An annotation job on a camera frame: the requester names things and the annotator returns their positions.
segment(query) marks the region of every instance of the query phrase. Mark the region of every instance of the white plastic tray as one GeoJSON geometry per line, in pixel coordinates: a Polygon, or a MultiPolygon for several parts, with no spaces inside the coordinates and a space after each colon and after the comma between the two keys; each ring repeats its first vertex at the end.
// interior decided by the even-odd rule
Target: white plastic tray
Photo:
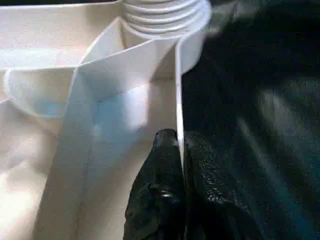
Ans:
{"type": "Polygon", "coordinates": [[[0,8],[2,239],[122,239],[156,132],[177,129],[183,142],[181,75],[198,61],[210,11],[195,29],[158,37],[131,28],[120,9],[0,8]],[[8,181],[17,175],[24,191],[8,181]]]}

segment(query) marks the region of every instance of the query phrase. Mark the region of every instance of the black plastic sheet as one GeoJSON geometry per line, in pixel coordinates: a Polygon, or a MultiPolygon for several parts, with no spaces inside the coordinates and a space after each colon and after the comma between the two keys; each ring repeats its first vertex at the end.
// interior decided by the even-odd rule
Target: black plastic sheet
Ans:
{"type": "Polygon", "coordinates": [[[320,239],[319,13],[304,2],[231,17],[182,78],[185,130],[208,139],[205,164],[232,176],[264,239],[320,239]]]}

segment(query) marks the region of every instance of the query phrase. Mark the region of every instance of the white plastic part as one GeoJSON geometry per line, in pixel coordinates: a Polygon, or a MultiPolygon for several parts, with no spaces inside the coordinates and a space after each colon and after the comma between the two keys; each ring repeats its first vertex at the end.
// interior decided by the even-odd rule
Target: white plastic part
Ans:
{"type": "Polygon", "coordinates": [[[162,37],[197,31],[211,12],[207,0],[124,0],[123,8],[132,28],[162,37]]]}
{"type": "MultiPolygon", "coordinates": [[[[207,0],[0,7],[0,97],[9,98],[0,101],[0,112],[19,113],[10,124],[0,121],[0,129],[32,125],[14,145],[35,129],[55,139],[61,124],[57,149],[41,145],[56,152],[49,176],[51,164],[45,164],[43,180],[35,183],[41,196],[47,179],[40,206],[36,198],[32,216],[15,213],[18,221],[32,219],[19,231],[0,221],[2,239],[122,239],[131,185],[157,131],[177,129],[183,161],[181,75],[199,59],[210,15],[207,0]]],[[[5,151],[0,145],[0,156],[5,151]]],[[[27,162],[22,153],[19,158],[27,162]]],[[[6,161],[10,166],[15,155],[6,161]]]]}
{"type": "Polygon", "coordinates": [[[6,96],[45,129],[58,134],[74,67],[11,69],[3,78],[6,96]]]}

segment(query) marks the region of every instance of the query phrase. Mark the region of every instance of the white plastic compartment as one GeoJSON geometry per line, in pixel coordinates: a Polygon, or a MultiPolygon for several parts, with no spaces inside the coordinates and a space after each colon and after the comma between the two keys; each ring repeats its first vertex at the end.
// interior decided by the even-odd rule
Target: white plastic compartment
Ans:
{"type": "Polygon", "coordinates": [[[155,133],[174,128],[183,142],[180,77],[198,60],[209,11],[183,40],[130,28],[119,2],[0,12],[2,95],[11,99],[0,101],[2,239],[122,239],[155,133]],[[2,38],[10,29],[11,42],[2,38]],[[50,122],[64,112],[56,149],[50,122]]]}
{"type": "MultiPolygon", "coordinates": [[[[105,74],[100,81],[81,67],[77,70],[35,240],[122,239],[131,186],[156,132],[177,129],[183,142],[181,74],[196,64],[204,35],[202,29],[177,45],[165,44],[157,66],[170,56],[175,69],[165,77],[156,68],[153,77],[141,74],[138,85],[114,78],[111,69],[100,72],[105,74]],[[107,90],[104,95],[102,86],[107,90]]],[[[151,42],[161,46],[165,41],[151,42]]]]}

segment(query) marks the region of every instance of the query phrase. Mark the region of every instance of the white surface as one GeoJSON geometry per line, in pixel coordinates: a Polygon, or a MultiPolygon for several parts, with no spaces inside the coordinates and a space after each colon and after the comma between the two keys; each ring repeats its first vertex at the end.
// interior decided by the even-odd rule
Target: white surface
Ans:
{"type": "Polygon", "coordinates": [[[31,240],[56,138],[9,101],[0,103],[1,240],[31,240]]]}
{"type": "Polygon", "coordinates": [[[0,102],[7,99],[7,95],[4,90],[4,76],[6,74],[6,71],[0,70],[0,102]]]}
{"type": "Polygon", "coordinates": [[[119,2],[0,7],[0,69],[78,64],[119,2]]]}

